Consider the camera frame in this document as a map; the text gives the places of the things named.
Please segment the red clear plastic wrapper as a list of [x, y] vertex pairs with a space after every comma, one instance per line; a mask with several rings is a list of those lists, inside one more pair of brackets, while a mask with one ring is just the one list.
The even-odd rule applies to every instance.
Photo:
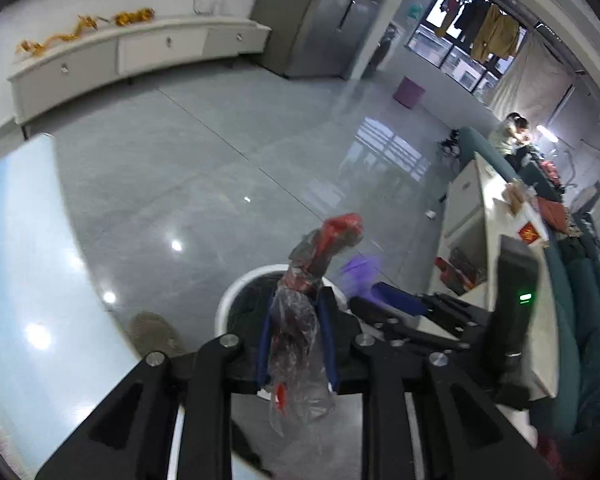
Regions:
[[306, 234], [288, 256], [288, 268], [279, 279], [268, 315], [271, 347], [270, 424], [281, 436], [289, 429], [309, 425], [332, 410], [325, 340], [332, 340], [321, 302], [323, 278], [332, 258], [358, 244], [363, 237], [359, 214], [340, 214]]

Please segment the purple plastic bag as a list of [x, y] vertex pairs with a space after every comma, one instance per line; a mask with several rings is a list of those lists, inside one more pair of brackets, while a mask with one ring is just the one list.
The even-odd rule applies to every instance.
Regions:
[[370, 292], [379, 280], [381, 260], [377, 256], [354, 256], [340, 269], [342, 291], [348, 299], [370, 299]]

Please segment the white round trash bin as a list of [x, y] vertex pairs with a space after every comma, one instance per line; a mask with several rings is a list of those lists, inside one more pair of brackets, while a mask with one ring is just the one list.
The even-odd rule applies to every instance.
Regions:
[[[234, 281], [224, 292], [215, 315], [215, 335], [234, 334], [244, 351], [230, 364], [234, 393], [265, 393], [270, 382], [268, 355], [271, 347], [272, 306], [284, 264], [260, 266]], [[350, 357], [351, 342], [362, 333], [358, 319], [348, 312], [344, 293], [327, 278], [313, 300], [320, 322], [318, 341], [332, 391], [347, 396], [361, 391], [365, 367]]]

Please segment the teal sofa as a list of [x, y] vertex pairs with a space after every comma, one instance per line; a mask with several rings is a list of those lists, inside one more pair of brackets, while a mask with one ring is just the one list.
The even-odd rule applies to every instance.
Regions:
[[600, 440], [600, 259], [592, 238], [548, 234], [539, 248], [550, 292], [530, 325], [530, 422], [567, 448]]

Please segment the white side cabinet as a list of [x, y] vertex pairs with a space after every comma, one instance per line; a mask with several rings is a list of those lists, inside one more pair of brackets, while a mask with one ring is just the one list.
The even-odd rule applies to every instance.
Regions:
[[528, 330], [531, 362], [531, 399], [554, 398], [558, 393], [559, 338], [555, 300], [544, 255], [548, 229], [533, 205], [524, 202], [512, 211], [507, 183], [479, 154], [449, 185], [444, 202], [437, 256], [449, 260], [458, 248], [483, 280], [460, 299], [493, 311], [498, 296], [498, 257], [501, 238], [519, 238], [529, 244], [538, 262], [538, 286], [532, 294], [533, 316]]

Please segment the seated person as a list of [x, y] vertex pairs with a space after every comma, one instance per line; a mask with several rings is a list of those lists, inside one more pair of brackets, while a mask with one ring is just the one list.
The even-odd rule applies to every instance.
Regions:
[[513, 155], [517, 151], [517, 148], [530, 141], [528, 119], [516, 112], [508, 114], [489, 133], [488, 141], [492, 148], [501, 155]]

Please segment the purple square stool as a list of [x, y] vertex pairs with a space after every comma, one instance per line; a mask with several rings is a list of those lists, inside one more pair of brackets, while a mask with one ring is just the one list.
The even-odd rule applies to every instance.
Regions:
[[392, 97], [402, 106], [412, 110], [420, 103], [425, 93], [426, 89], [422, 88], [417, 82], [403, 77]]

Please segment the hanging yellow coat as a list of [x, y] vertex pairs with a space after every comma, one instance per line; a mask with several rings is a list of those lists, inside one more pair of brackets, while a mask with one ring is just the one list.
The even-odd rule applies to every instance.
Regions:
[[490, 54], [498, 58], [515, 56], [519, 29], [516, 18], [504, 14], [497, 4], [492, 3], [472, 43], [471, 58], [484, 63]]

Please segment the grey steel refrigerator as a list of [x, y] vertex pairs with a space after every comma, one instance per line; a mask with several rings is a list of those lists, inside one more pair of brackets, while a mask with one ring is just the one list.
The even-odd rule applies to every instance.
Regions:
[[271, 29], [260, 66], [286, 79], [347, 76], [386, 0], [256, 0]]

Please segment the white low tv cabinet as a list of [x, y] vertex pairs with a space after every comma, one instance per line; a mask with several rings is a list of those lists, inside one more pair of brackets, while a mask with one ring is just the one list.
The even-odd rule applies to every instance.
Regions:
[[248, 18], [163, 18], [58, 44], [18, 62], [8, 77], [14, 122], [27, 125], [85, 93], [178, 65], [260, 54], [271, 29]]

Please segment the golden dragon ornament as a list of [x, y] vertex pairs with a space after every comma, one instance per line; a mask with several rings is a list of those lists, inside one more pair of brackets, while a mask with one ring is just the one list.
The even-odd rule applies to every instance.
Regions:
[[108, 18], [102, 16], [79, 15], [71, 32], [56, 32], [48, 36], [42, 42], [32, 40], [21, 40], [16, 45], [16, 53], [25, 53], [30, 56], [41, 56], [55, 44], [70, 44], [81, 39], [85, 34], [97, 32], [99, 23], [108, 24]]

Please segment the golden tiger ornament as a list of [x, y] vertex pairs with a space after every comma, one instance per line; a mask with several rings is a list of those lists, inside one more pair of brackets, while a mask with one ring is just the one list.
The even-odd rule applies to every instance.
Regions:
[[116, 14], [112, 21], [116, 26], [126, 27], [134, 24], [151, 22], [155, 17], [155, 10], [151, 8], [141, 8], [132, 12], [120, 12]]

